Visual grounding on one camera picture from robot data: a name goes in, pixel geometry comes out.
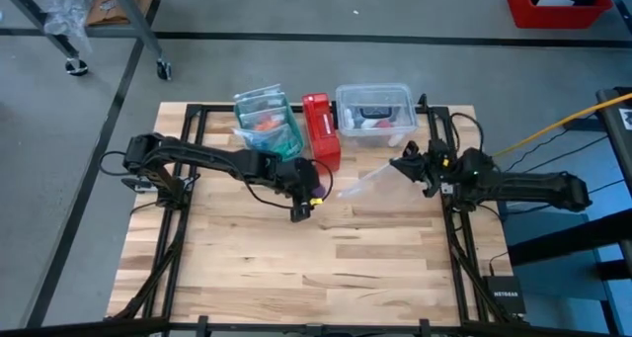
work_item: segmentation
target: red container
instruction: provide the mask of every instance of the red container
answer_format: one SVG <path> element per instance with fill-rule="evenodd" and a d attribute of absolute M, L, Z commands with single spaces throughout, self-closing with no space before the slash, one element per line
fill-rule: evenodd
<path fill-rule="evenodd" d="M 327 94 L 309 94 L 303 96 L 302 100 L 314 159 L 322 161 L 332 172 L 336 172 L 340 169 L 340 142 L 336 137 L 329 98 Z M 316 165 L 316 169 L 320 174 L 328 173 L 322 165 Z"/>
<path fill-rule="evenodd" d="M 507 0 L 519 28 L 585 29 L 612 7 L 612 0 L 595 0 L 591 6 L 535 6 L 531 0 Z"/>

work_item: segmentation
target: butcher block table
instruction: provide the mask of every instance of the butcher block table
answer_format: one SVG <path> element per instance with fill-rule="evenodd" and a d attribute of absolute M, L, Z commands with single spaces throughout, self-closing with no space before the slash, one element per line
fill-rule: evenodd
<path fill-rule="evenodd" d="M 180 137 L 186 107 L 161 104 L 155 131 Z M 474 116 L 471 106 L 449 109 Z M 296 118 L 303 126 L 302 114 Z M 421 126 L 412 139 L 425 150 L 428 120 L 426 115 L 419 118 Z M 478 146 L 476 127 L 461 117 L 454 120 L 461 150 Z M 194 122 L 190 141 L 197 127 Z M 231 112 L 209 113 L 203 144 L 242 148 L 234 127 Z M 309 157 L 306 147 L 304 156 Z M 199 315 L 207 315 L 216 323 L 415 325 L 426 318 L 433 326 L 459 325 L 439 195 L 405 204 L 397 204 L 388 193 L 384 201 L 372 203 L 337 198 L 401 150 L 343 143 L 330 198 L 299 223 L 289 221 L 289 211 L 256 201 L 242 182 L 198 169 L 171 321 L 197 322 Z M 329 185 L 327 176 L 321 181 Z M 256 192 L 287 204 L 266 188 Z M 136 205 L 155 199 L 153 194 L 138 195 Z M 152 206 L 131 217 L 108 315 L 119 312 L 149 276 L 162 214 L 163 209 Z M 489 260 L 507 250 L 503 228 L 490 211 L 477 210 L 470 217 L 479 267 L 488 274 Z M 175 214 L 172 235 L 177 218 Z M 458 218 L 455 225 L 460 225 Z M 494 260 L 494 269 L 497 275 L 512 273 L 507 255 Z M 469 315 L 475 319 L 473 289 L 464 272 L 463 277 Z M 155 315 L 161 311 L 165 280 L 158 287 Z"/>

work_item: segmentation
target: concrete floor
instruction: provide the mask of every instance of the concrete floor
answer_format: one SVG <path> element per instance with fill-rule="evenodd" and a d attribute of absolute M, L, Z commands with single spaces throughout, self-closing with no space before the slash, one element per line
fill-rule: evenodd
<path fill-rule="evenodd" d="M 0 27 L 29 26 L 7 0 L 0 0 L 0 10 L 4 12 Z M 513 24 L 506 0 L 163 0 L 154 29 L 632 38 L 615 9 L 588 30 L 520 30 Z M 0 196 L 5 213 L 0 218 L 0 329 L 24 324 L 133 40 L 95 39 L 91 43 L 94 52 L 84 56 L 91 74 L 73 78 L 62 71 L 64 58 L 46 39 L 0 37 L 0 143 L 4 148 L 0 175 L 11 183 L 1 187 Z M 328 92 L 333 97 L 341 84 L 403 82 L 415 96 L 427 93 L 432 104 L 474 105 L 487 134 L 486 149 L 494 152 L 592 105 L 596 90 L 629 85 L 632 80 L 632 50 L 333 42 L 161 44 L 174 64 L 174 80 L 159 80 L 153 55 L 143 52 L 109 149 L 122 150 L 132 135 L 151 131 L 164 101 L 230 101 L 235 93 L 276 83 L 298 101 L 310 92 Z M 522 168 L 594 138 L 593 134 L 569 133 L 531 155 Z M 507 167 L 520 154 L 519 150 L 508 155 L 501 166 Z M 577 173 L 590 188 L 620 178 L 605 142 L 545 169 Z M 46 324 L 103 317 L 133 200 L 134 194 L 117 178 L 98 177 Z M 593 200 L 595 205 L 588 211 L 591 218 L 631 204 L 624 186 L 609 188 Z M 606 259 L 617 253 L 616 249 L 602 250 Z M 617 307 L 632 313 L 632 299 L 625 298 L 632 284 L 623 282 L 618 289 L 627 293 Z M 551 319 L 546 310 L 534 307 L 533 314 Z M 632 327 L 627 328 L 632 334 Z"/>

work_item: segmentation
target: clear plastic bag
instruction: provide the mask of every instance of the clear plastic bag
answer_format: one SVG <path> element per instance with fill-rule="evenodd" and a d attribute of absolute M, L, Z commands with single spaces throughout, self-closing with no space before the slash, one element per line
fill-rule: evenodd
<path fill-rule="evenodd" d="M 75 37 L 88 52 L 92 52 L 84 29 L 91 6 L 92 0 L 45 0 L 47 16 L 44 31 L 52 35 Z"/>
<path fill-rule="evenodd" d="M 269 87 L 265 87 L 265 88 L 261 88 L 257 90 L 251 90 L 243 94 L 237 94 L 233 96 L 233 99 L 235 99 L 235 101 L 240 101 L 247 98 L 253 98 L 253 97 L 262 96 L 262 95 L 273 95 L 273 94 L 279 94 L 279 93 L 280 93 L 280 84 L 276 84 L 273 86 L 269 86 Z"/>
<path fill-rule="evenodd" d="M 242 115 L 252 114 L 258 111 L 277 109 L 285 106 L 285 94 L 278 93 L 249 97 L 237 101 L 235 106 L 239 108 L 239 113 Z"/>
<path fill-rule="evenodd" d="M 287 124 L 287 108 L 258 111 L 252 114 L 239 115 L 242 129 L 271 130 Z"/>
<path fill-rule="evenodd" d="M 424 186 L 412 182 L 394 166 L 386 164 L 338 193 L 338 198 L 359 204 L 403 205 L 424 197 Z"/>
<path fill-rule="evenodd" d="M 265 131 L 234 128 L 233 132 L 244 138 L 249 148 L 281 154 L 283 159 L 295 153 L 300 143 L 288 124 Z"/>

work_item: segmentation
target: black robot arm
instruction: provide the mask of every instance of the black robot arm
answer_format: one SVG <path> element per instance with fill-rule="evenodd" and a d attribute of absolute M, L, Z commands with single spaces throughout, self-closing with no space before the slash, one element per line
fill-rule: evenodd
<path fill-rule="evenodd" d="M 185 195 L 188 184 L 165 169 L 165 165 L 170 163 L 219 170 L 245 182 L 247 186 L 265 186 L 276 194 L 292 198 L 291 207 L 264 202 L 289 209 L 292 222 L 308 218 L 314 206 L 322 202 L 324 194 L 318 172 L 307 159 L 295 158 L 283 162 L 280 155 L 272 152 L 251 149 L 230 152 L 185 143 L 159 133 L 133 137 L 122 165 L 129 174 L 147 178 L 158 190 L 158 206 L 178 210 L 188 199 Z M 130 185 L 129 179 L 123 179 L 123 182 L 132 189 L 134 185 L 143 185 L 142 181 L 134 180 L 131 180 L 134 185 Z"/>
<path fill-rule="evenodd" d="M 431 140 L 423 154 L 410 141 L 402 157 L 391 160 L 391 165 L 412 181 L 425 182 L 426 197 L 439 189 L 450 191 L 458 210 L 474 211 L 484 201 L 545 203 L 569 211 L 583 211 L 592 203 L 586 183 L 567 172 L 502 172 L 491 156 L 475 148 L 454 157 L 442 140 Z"/>

